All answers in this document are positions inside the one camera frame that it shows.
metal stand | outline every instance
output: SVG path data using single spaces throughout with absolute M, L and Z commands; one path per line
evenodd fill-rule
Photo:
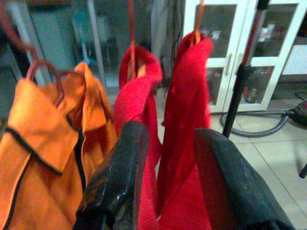
M 269 5 L 269 0 L 259 0 L 258 5 L 257 5 L 257 13 L 255 16 L 255 20 L 253 23 L 251 33 L 249 35 L 248 45 L 247 45 L 246 52 L 243 57 L 243 61 L 240 64 L 240 67 L 237 72 L 234 92 L 231 98 L 229 111 L 227 114 L 224 129 L 223 129 L 223 135 L 227 138 L 229 137 L 230 131 L 234 124 L 236 112 L 238 110 L 238 106 L 241 101 L 244 86 L 251 73 L 250 71 L 251 70 L 251 67 L 250 67 L 251 59 L 252 59 L 252 56 L 254 55 L 256 43 L 258 41 L 262 26 L 263 26 L 263 22 L 265 19 L 268 5 Z

white cabinet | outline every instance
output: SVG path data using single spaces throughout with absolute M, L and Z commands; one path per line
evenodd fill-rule
M 212 112 L 228 111 L 257 0 L 207 0 L 200 31 L 211 36 L 207 63 Z M 184 35 L 194 28 L 199 0 L 186 1 Z M 271 0 L 239 110 L 265 110 L 304 17 L 306 0 Z

red towel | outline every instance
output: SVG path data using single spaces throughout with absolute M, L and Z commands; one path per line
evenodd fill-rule
M 120 92 L 114 104 L 114 120 L 117 132 L 128 121 L 141 121 L 149 131 L 149 148 L 145 163 L 138 229 L 157 230 L 157 185 L 155 166 L 161 153 L 158 139 L 157 113 L 153 88 L 162 79 L 162 70 L 158 60 L 150 52 L 141 47 L 135 47 L 136 60 L 144 63 L 143 75 L 127 81 L 131 50 L 129 49 L 121 63 L 119 72 Z
M 160 229 L 211 229 L 194 160 L 194 130 L 210 126 L 206 61 L 208 37 L 181 42 L 165 106 L 165 135 L 158 174 Z

black hose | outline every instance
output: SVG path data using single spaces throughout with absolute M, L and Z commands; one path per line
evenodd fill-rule
M 231 132 L 234 134 L 237 134 L 242 137 L 248 137 L 248 138 L 260 138 L 260 137 L 265 137 L 268 135 L 271 135 L 273 133 L 276 133 L 278 130 L 280 130 L 284 125 L 287 123 L 289 119 L 289 115 L 292 115 L 294 112 L 293 111 L 256 111 L 256 112 L 240 112 L 237 113 L 238 115 L 250 115 L 250 116 L 265 116 L 265 115 L 281 115 L 282 118 L 280 122 L 273 128 L 261 132 L 245 132 L 241 131 L 235 128 L 231 129 Z M 224 114 L 221 116 L 220 122 L 221 125 L 225 125 L 227 114 Z

plastic hanger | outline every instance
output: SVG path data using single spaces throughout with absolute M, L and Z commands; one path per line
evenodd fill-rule
M 21 52 L 30 51 L 31 53 L 33 62 L 27 71 L 26 79 L 33 81 L 36 71 L 41 66 L 47 66 L 47 68 L 50 69 L 51 72 L 55 75 L 59 95 L 57 99 L 55 100 L 54 105 L 58 107 L 59 104 L 64 99 L 64 89 L 61 83 L 61 77 L 68 73 L 79 74 L 79 75 L 82 75 L 82 74 L 78 72 L 74 72 L 74 71 L 58 72 L 56 68 L 50 62 L 48 62 L 45 59 L 39 59 L 37 56 L 37 51 L 35 47 L 31 44 L 23 43 L 21 39 L 19 38 L 19 36 L 17 35 L 17 33 L 15 32 L 15 30 L 13 29 L 12 23 L 5 11 L 5 0 L 0 0 L 0 24 L 3 28 L 3 31 L 5 32 L 5 34 L 10 39 L 10 41 L 12 42 L 14 46 L 16 46 Z
M 135 37 L 134 37 L 134 13 L 133 13 L 133 0 L 128 0 L 129 9 L 129 26 L 130 26 L 130 42 L 131 42 L 131 78 L 136 78 L 136 61 L 135 61 Z
M 204 0 L 200 0 L 200 6 L 199 6 L 198 16 L 197 16 L 197 20 L 196 20 L 194 31 L 193 31 L 194 36 L 193 36 L 193 40 L 191 41 L 191 46 L 201 41 L 201 34 L 199 32 L 199 27 L 201 25 L 203 11 L 204 11 Z

